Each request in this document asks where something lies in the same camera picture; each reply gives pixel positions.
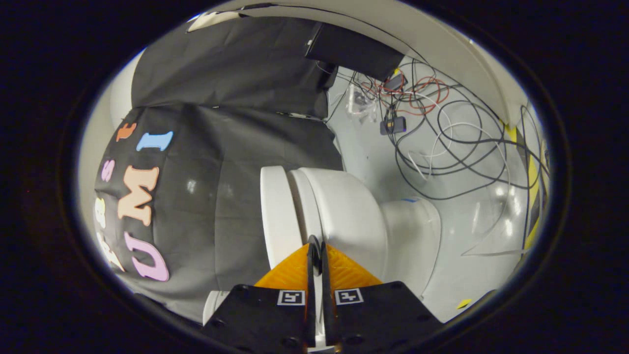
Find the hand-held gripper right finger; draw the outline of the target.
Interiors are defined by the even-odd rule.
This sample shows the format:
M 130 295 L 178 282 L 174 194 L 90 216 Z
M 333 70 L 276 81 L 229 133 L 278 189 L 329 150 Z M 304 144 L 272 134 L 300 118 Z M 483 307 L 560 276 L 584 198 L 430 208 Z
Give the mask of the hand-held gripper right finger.
M 382 282 L 337 248 L 321 245 L 326 342 L 340 353 L 403 353 L 443 324 L 402 281 Z

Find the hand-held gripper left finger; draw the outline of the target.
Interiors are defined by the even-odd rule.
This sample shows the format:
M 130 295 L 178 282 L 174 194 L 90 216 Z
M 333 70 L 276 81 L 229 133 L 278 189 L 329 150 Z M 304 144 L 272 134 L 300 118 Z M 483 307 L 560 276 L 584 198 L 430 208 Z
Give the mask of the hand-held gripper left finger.
M 202 333 L 232 353 L 305 354 L 315 344 L 314 260 L 306 244 L 255 285 L 234 286 Z

